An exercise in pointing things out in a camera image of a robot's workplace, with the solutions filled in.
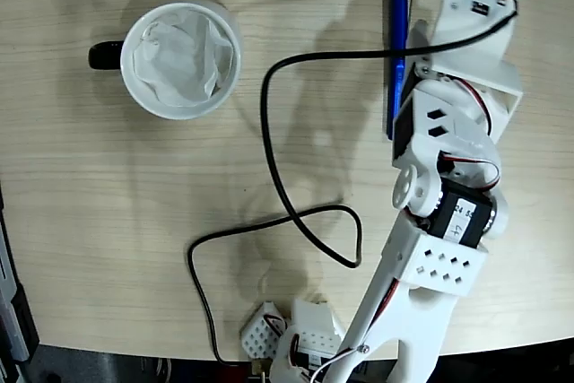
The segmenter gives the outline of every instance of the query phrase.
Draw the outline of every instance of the red wire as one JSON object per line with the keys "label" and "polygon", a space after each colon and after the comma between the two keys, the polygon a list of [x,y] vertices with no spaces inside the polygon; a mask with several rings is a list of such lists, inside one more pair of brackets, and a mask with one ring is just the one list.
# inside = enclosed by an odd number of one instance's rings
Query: red wire
{"label": "red wire", "polygon": [[[456,156],[448,156],[448,155],[442,155],[442,160],[444,161],[460,161],[463,163],[488,163],[487,161],[478,161],[476,159],[467,159],[465,157],[456,157]],[[492,190],[493,188],[496,187],[497,184],[499,184],[500,181],[500,176],[498,176],[496,178],[496,180],[492,181],[492,183],[487,184],[484,187],[477,187],[476,190],[479,190],[481,192],[488,192],[489,190]]]}
{"label": "red wire", "polygon": [[481,107],[483,110],[484,115],[486,116],[486,124],[488,125],[488,136],[491,135],[492,132],[492,118],[491,113],[489,112],[488,108],[486,107],[486,103],[484,103],[483,97],[480,93],[472,86],[468,81],[463,80],[462,78],[454,77],[453,80],[458,81],[459,83],[463,84],[466,89],[474,96],[476,103]]}
{"label": "red wire", "polygon": [[383,300],[381,301],[380,305],[378,306],[378,309],[377,309],[377,312],[375,313],[375,316],[373,317],[372,321],[370,322],[371,326],[373,326],[373,324],[379,318],[379,316],[381,314],[383,314],[383,311],[385,311],[385,308],[387,307],[388,303],[393,298],[393,295],[395,294],[397,287],[398,287],[398,280],[396,278],[394,278],[393,281],[391,282],[391,285],[388,286],[387,293],[385,293]]}

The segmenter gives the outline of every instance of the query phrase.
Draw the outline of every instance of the wooden table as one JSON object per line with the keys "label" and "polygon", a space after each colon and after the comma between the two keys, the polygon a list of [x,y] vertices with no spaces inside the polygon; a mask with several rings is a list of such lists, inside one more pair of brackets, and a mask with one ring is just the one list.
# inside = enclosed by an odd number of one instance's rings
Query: wooden table
{"label": "wooden table", "polygon": [[[382,45],[381,0],[217,0],[239,17],[245,64],[214,113],[168,121],[140,109],[88,48],[175,0],[0,0],[0,179],[13,254],[41,342],[106,352],[212,358],[185,252],[210,231],[282,207],[258,119],[266,68],[300,52]],[[433,22],[440,0],[415,0]],[[574,335],[574,22],[572,0],[521,0],[509,59],[526,96],[500,141],[511,221],[452,319],[444,353]],[[274,81],[271,123],[298,207],[343,196],[362,216],[364,260],[351,271],[293,226],[198,250],[198,272],[227,359],[263,300],[328,300],[348,324],[396,218],[397,171],[381,132],[383,62],[301,65]],[[339,215],[309,222],[352,257]],[[375,357],[395,354],[384,346]]]}

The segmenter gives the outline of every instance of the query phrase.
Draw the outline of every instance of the white mug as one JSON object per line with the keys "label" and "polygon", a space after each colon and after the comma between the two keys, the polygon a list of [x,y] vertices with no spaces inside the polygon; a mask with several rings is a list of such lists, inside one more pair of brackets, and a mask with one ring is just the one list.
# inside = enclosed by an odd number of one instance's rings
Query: white mug
{"label": "white mug", "polygon": [[[134,69],[134,50],[141,42],[148,26],[157,18],[180,9],[198,11],[213,20],[225,32],[233,45],[233,59],[230,73],[223,85],[205,102],[193,107],[171,107],[162,103],[153,89],[138,79]],[[239,80],[241,53],[243,52],[239,25],[232,14],[220,4],[206,0],[194,0],[165,4],[152,9],[132,26],[123,41],[101,42],[90,48],[88,62],[90,67],[99,70],[121,70],[122,78],[132,98],[144,109],[158,117],[187,120],[205,115],[229,98]]]}

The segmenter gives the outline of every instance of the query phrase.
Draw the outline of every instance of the blue pen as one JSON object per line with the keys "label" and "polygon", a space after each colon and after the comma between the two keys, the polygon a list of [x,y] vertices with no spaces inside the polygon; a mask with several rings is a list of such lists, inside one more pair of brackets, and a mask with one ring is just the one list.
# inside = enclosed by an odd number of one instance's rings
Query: blue pen
{"label": "blue pen", "polygon": [[[391,49],[406,48],[409,31],[409,0],[391,0]],[[391,61],[391,76],[388,85],[387,136],[393,139],[393,124],[401,108],[401,88],[404,79],[404,57],[394,57]]]}

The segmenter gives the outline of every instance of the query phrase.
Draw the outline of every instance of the mug handle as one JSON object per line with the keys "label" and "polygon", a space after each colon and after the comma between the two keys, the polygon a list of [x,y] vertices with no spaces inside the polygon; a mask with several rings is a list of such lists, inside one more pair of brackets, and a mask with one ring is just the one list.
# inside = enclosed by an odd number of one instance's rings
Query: mug handle
{"label": "mug handle", "polygon": [[119,69],[119,57],[123,46],[123,40],[109,40],[94,45],[88,52],[88,64],[92,69],[101,71]]}

